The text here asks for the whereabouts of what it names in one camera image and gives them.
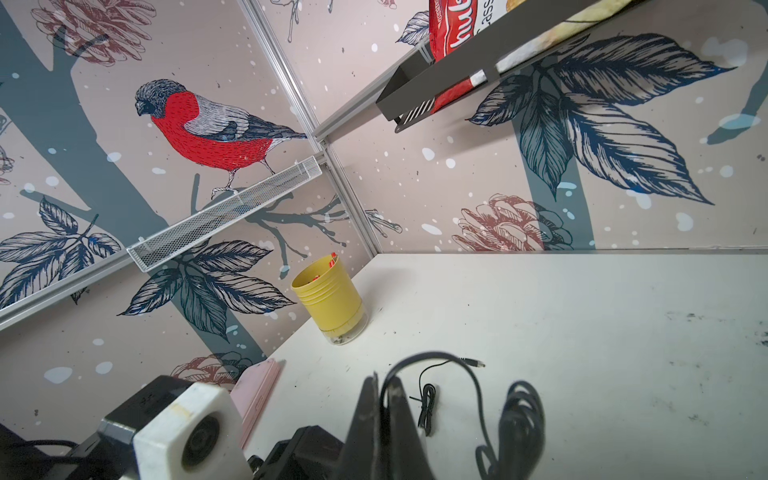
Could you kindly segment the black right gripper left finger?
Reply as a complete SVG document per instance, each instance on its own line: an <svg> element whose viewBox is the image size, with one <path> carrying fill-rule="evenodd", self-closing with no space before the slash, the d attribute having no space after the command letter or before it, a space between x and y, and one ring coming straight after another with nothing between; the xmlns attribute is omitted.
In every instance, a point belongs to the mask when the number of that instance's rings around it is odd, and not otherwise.
<svg viewBox="0 0 768 480"><path fill-rule="evenodd" d="M365 378L334 479L379 479L381 412L379 378Z"/></svg>

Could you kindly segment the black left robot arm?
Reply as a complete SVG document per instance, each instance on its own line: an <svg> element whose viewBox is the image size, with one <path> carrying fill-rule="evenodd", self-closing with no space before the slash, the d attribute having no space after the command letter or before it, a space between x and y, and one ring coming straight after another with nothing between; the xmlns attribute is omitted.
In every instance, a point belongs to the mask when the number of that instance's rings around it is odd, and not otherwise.
<svg viewBox="0 0 768 480"><path fill-rule="evenodd" d="M25 440L1 430L4 479L329 479L342 442L298 429L267 457L240 444L242 417L219 386L159 376L82 442Z"/></svg>

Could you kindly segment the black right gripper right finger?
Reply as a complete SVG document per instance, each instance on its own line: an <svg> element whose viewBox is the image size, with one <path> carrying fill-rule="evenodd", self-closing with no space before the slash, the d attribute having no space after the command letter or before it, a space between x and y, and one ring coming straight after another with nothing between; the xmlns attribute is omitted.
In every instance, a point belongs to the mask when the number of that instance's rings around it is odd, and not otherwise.
<svg viewBox="0 0 768 480"><path fill-rule="evenodd" d="M383 472L385 479L434 479L402 381L383 389Z"/></svg>

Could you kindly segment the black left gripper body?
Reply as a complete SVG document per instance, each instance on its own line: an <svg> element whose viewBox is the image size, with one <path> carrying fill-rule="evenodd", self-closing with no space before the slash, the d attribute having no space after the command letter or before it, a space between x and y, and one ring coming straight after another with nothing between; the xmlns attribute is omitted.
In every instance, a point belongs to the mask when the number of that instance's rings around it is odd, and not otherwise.
<svg viewBox="0 0 768 480"><path fill-rule="evenodd" d="M320 426L296 430L265 459L251 456L253 479L331 479L344 443Z"/></svg>

